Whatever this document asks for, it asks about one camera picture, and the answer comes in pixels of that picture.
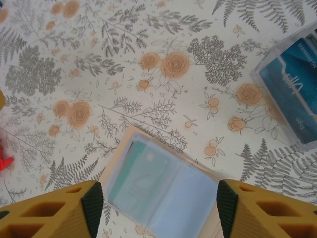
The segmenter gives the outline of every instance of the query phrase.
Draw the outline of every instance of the yellow plastic piece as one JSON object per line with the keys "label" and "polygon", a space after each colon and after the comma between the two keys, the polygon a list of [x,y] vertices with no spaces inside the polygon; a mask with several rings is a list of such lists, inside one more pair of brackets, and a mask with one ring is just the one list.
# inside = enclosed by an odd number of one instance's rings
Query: yellow plastic piece
{"label": "yellow plastic piece", "polygon": [[81,198],[96,181],[86,181],[6,207],[0,238],[90,238]]}
{"label": "yellow plastic piece", "polygon": [[230,238],[317,238],[317,206],[236,180],[238,194]]}
{"label": "yellow plastic piece", "polygon": [[5,105],[4,95],[2,91],[0,91],[0,110],[4,107],[4,105]]}

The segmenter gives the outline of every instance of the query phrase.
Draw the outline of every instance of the floral tablecloth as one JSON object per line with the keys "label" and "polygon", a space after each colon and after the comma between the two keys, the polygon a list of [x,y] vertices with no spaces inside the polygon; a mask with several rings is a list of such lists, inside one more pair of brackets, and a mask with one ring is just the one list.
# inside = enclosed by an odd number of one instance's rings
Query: floral tablecloth
{"label": "floral tablecloth", "polygon": [[[11,0],[0,11],[0,206],[98,179],[133,124],[233,178],[317,204],[250,71],[315,0]],[[105,206],[98,237],[147,238]]]}

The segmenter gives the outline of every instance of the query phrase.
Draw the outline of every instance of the plastic case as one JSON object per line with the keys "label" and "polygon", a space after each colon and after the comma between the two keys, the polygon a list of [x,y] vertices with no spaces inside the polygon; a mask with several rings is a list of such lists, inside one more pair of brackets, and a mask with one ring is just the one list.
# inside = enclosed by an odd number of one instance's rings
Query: plastic case
{"label": "plastic case", "polygon": [[100,178],[105,201],[156,238],[211,237],[218,179],[189,162],[132,126]]}
{"label": "plastic case", "polygon": [[284,117],[290,143],[317,147],[317,22],[274,45],[251,72]]}

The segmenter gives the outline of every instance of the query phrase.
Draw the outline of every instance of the yellow object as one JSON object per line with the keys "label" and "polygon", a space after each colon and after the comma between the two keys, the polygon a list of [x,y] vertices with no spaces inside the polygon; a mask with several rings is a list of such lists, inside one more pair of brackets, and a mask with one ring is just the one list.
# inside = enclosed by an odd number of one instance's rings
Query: yellow object
{"label": "yellow object", "polygon": [[5,105],[4,95],[2,91],[0,91],[0,110],[4,107],[4,105]]}
{"label": "yellow object", "polygon": [[86,181],[0,208],[0,238],[96,237],[101,184]]}
{"label": "yellow object", "polygon": [[217,206],[225,238],[317,238],[317,206],[260,187],[221,180]]}

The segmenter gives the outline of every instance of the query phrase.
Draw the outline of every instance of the teal card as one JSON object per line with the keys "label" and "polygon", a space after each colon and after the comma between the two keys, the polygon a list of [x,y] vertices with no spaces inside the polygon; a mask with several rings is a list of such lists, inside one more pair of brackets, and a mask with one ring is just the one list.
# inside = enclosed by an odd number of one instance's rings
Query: teal card
{"label": "teal card", "polygon": [[133,142],[108,195],[108,201],[139,224],[149,219],[152,202],[166,182],[171,158],[141,141]]}

